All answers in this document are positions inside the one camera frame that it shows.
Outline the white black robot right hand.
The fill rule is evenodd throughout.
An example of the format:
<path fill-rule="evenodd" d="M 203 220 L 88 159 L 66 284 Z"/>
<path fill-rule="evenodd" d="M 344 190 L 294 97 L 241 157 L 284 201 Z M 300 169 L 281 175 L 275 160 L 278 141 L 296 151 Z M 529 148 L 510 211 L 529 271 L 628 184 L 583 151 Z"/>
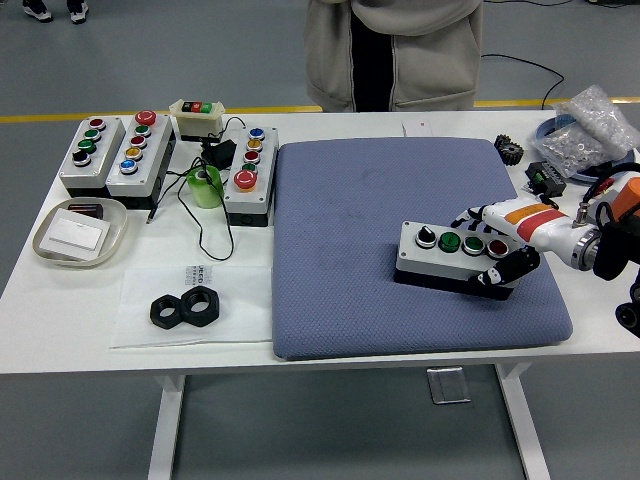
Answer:
<path fill-rule="evenodd" d="M 522 247 L 498 260 L 487 270 L 469 278 L 474 287 L 502 287 L 533 272 L 540 265 L 540 254 L 552 252 L 566 265 L 584 270 L 586 236 L 592 228 L 574 224 L 574 220 L 550 205 L 515 198 L 469 208 L 452 223 L 482 222 L 522 244 Z"/>

